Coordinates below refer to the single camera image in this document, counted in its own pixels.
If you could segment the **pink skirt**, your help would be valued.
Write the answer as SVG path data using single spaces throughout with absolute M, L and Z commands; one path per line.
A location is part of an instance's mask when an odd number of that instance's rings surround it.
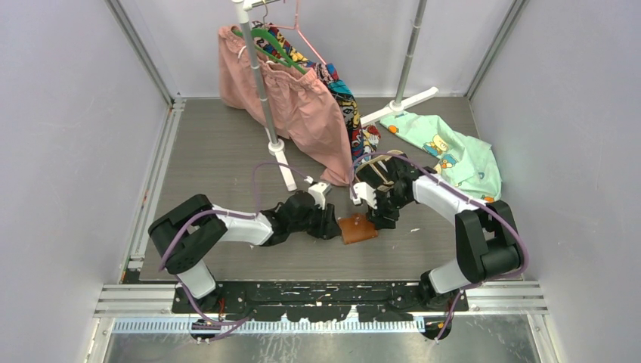
M 229 107 L 246 110 L 266 124 L 250 59 L 235 26 L 218 31 L 219 92 Z M 321 163 L 321 179 L 346 186 L 352 158 L 347 128 L 339 105 L 316 72 L 301 73 L 257 54 L 275 131 L 294 142 L 300 151 Z

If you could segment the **colourful comic print garment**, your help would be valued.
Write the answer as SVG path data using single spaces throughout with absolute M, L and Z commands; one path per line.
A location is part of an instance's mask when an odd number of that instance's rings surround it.
M 339 74 L 334 65 L 309 60 L 301 52 L 297 51 L 286 40 L 280 30 L 271 23 L 262 23 L 254 20 L 252 22 L 252 28 L 266 29 L 278 41 L 288 57 L 299 66 L 312 68 L 316 72 L 317 77 L 329 90 L 342 111 L 352 158 L 356 159 L 363 154 L 375 152 L 378 148 L 381 134 L 374 125 L 362 126 L 357 101 L 348 86 L 339 78 Z

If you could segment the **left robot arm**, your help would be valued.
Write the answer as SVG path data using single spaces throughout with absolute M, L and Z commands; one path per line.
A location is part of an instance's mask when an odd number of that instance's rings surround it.
M 297 191 L 275 207 L 242 213 L 210 202 L 196 194 L 147 229 L 161 257 L 160 268 L 174 275 L 184 287 L 183 300 L 202 312 L 216 309 L 221 289 L 204 257 L 221 242 L 242 242 L 272 247 L 291 234 L 306 233 L 330 240 L 341 234 L 335 207 L 321 206 L 307 191 Z

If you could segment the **white clothes rack left post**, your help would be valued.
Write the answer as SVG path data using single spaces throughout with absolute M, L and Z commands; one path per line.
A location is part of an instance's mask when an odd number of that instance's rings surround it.
M 288 191 L 294 191 L 297 189 L 297 185 L 292 171 L 288 168 L 289 164 L 285 155 L 285 145 L 283 141 L 279 139 L 274 126 L 271 107 L 268 101 L 268 95 L 265 91 L 264 79 L 262 77 L 259 58 L 257 56 L 257 48 L 255 46 L 254 37 L 251 35 L 252 28 L 249 24 L 249 15 L 245 8 L 245 1 L 232 0 L 232 3 L 234 4 L 234 10 L 237 15 L 237 22 L 239 23 L 240 30 L 243 34 L 243 40 L 246 43 L 246 51 L 248 52 L 252 74 L 254 76 L 260 104 L 265 117 L 265 129 L 268 133 L 269 139 L 268 151 L 277 162 L 277 166 L 280 170 L 286 189 Z

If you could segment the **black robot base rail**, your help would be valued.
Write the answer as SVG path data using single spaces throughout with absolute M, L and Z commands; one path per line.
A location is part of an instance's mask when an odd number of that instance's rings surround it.
M 344 321 L 351 311 L 360 322 L 393 322 L 469 308 L 466 294 L 454 290 L 430 297 L 420 281 L 222 281 L 197 304 L 204 313 L 230 320 L 312 323 Z

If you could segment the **brown leather card holder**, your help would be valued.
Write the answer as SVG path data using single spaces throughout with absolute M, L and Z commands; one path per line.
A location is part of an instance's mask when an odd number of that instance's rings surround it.
M 375 225 L 364 214 L 356 213 L 338 220 L 341 237 L 346 245 L 378 237 Z

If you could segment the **mint cartoon print cloth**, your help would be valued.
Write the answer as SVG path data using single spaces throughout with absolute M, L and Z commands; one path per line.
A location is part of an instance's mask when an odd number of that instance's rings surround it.
M 453 130 L 438 115 L 403 112 L 379 124 L 435 157 L 434 170 L 454 187 L 487 202 L 501 198 L 502 178 L 489 143 Z

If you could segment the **green clothes hanger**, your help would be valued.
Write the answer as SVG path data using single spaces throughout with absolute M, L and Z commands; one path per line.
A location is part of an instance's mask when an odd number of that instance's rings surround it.
M 271 52 L 267 52 L 265 49 L 257 46 L 256 43 L 254 43 L 254 51 L 247 51 L 249 53 L 249 59 L 250 63 L 252 65 L 256 65 L 258 63 L 258 58 L 256 55 L 256 52 L 260 52 L 265 54 L 268 58 L 272 59 L 273 61 L 283 64 L 286 67 L 294 68 L 298 70 L 301 74 L 306 74 L 307 70 L 300 66 L 298 63 L 296 63 L 284 50 L 284 48 L 280 45 L 280 43 L 277 41 L 277 39 L 266 29 L 264 28 L 252 28 L 250 30 L 250 38 L 255 39 L 259 38 L 265 42 L 267 42 L 274 51 L 278 54 L 278 57 L 274 56 Z

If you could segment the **white clothes rack post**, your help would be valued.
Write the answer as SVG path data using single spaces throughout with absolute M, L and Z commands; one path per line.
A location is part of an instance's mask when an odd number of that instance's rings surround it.
M 249 15 L 245 8 L 245 1 L 232 0 L 232 3 L 234 4 L 234 10 L 237 15 L 237 22 L 239 23 L 240 30 L 243 34 L 243 40 L 246 43 L 246 51 L 248 52 L 252 74 L 254 76 L 260 104 L 265 117 L 265 129 L 268 133 L 269 139 L 268 151 L 277 162 L 277 166 L 280 170 L 286 189 L 288 191 L 294 191 L 297 189 L 297 185 L 292 171 L 288 168 L 289 164 L 285 155 L 285 145 L 283 141 L 279 139 L 274 126 L 271 107 L 268 101 L 268 95 L 265 91 L 264 79 L 262 77 L 259 58 L 257 56 L 257 48 L 255 46 L 254 37 L 251 35 L 252 28 L 249 24 Z
M 410 68 L 413 63 L 416 45 L 420 36 L 420 30 L 423 24 L 426 6 L 426 0 L 420 0 L 418 2 L 415 17 L 411 22 L 412 30 L 407 44 L 406 55 L 404 56 L 403 67 L 398 80 L 398 86 L 394 98 L 383 108 L 367 114 L 366 116 L 362 116 L 362 126 L 372 125 L 390 115 L 396 116 L 398 114 L 401 114 L 406 109 L 428 101 L 429 99 L 434 98 L 437 95 L 438 88 L 432 86 L 431 88 L 416 95 L 410 96 L 408 98 L 404 97 L 404 91 L 406 90 L 409 80 Z

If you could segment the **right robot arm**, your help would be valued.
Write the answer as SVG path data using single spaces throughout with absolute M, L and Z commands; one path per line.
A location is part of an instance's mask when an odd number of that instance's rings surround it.
M 454 226 L 454 259 L 420 276 L 418 294 L 428 310 L 439 310 L 467 287 L 526 267 L 528 257 L 507 203 L 475 199 L 432 170 L 394 161 L 368 166 L 357 178 L 367 190 L 367 220 L 377 230 L 394 229 L 401 209 L 410 203 L 430 207 Z

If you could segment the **white clothes rack right post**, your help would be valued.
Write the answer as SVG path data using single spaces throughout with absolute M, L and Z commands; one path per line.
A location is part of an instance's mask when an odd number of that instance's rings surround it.
M 383 108 L 367 114 L 366 116 L 362 116 L 362 126 L 372 125 L 390 115 L 396 116 L 398 114 L 401 114 L 406 109 L 428 101 L 429 99 L 434 98 L 437 95 L 438 88 L 432 86 L 431 88 L 416 95 L 410 96 L 408 98 L 404 97 L 404 91 L 406 90 L 409 80 L 410 68 L 413 63 L 416 45 L 420 36 L 420 30 L 423 24 L 426 6 L 426 0 L 420 0 L 418 2 L 415 17 L 411 22 L 412 30 L 407 44 L 406 55 L 404 56 L 403 67 L 398 80 L 398 86 L 394 98 Z

